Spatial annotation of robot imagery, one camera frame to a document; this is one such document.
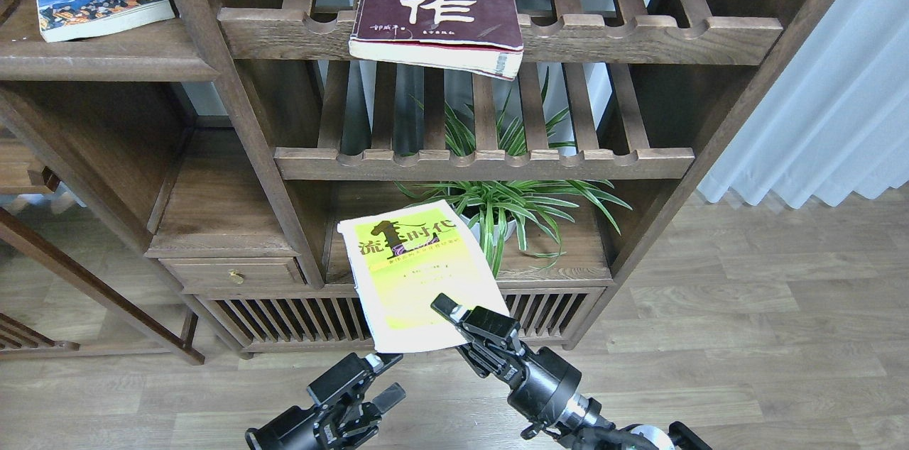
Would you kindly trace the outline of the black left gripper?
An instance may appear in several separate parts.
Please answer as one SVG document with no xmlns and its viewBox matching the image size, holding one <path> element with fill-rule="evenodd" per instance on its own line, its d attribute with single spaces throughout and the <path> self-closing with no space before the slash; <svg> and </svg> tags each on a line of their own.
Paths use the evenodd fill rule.
<svg viewBox="0 0 909 450">
<path fill-rule="evenodd" d="M 347 354 L 309 383 L 306 391 L 315 405 L 306 410 L 295 405 L 261 428 L 247 429 L 246 443 L 250 449 L 357 449 L 406 398 L 405 389 L 392 383 L 373 400 L 361 401 L 374 378 L 402 358 L 402 353 Z"/>
</svg>

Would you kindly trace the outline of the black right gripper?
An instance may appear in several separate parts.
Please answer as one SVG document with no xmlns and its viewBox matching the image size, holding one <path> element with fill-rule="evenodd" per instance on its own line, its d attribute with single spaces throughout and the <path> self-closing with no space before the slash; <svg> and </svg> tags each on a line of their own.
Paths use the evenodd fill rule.
<svg viewBox="0 0 909 450">
<path fill-rule="evenodd" d="M 578 393 L 581 372 L 548 347 L 535 353 L 520 343 L 516 319 L 485 307 L 467 309 L 441 292 L 430 307 L 453 324 L 471 344 L 458 352 L 480 378 L 496 376 L 511 392 L 508 404 L 531 424 L 523 439 L 540 432 L 574 440 L 582 428 L 614 429 L 600 415 L 602 405 Z"/>
</svg>

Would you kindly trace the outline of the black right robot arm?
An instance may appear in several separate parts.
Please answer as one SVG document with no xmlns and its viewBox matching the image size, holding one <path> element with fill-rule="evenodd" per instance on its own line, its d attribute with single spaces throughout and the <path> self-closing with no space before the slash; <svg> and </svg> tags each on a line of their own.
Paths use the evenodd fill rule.
<svg viewBox="0 0 909 450">
<path fill-rule="evenodd" d="M 518 337 L 516 319 L 484 307 L 467 309 L 442 292 L 431 307 L 467 340 L 457 350 L 474 372 L 509 386 L 508 404 L 530 422 L 523 439 L 543 432 L 570 449 L 710 447 L 680 421 L 665 432 L 648 424 L 619 428 L 601 417 L 600 402 L 578 391 L 581 372 L 548 347 L 533 352 Z"/>
</svg>

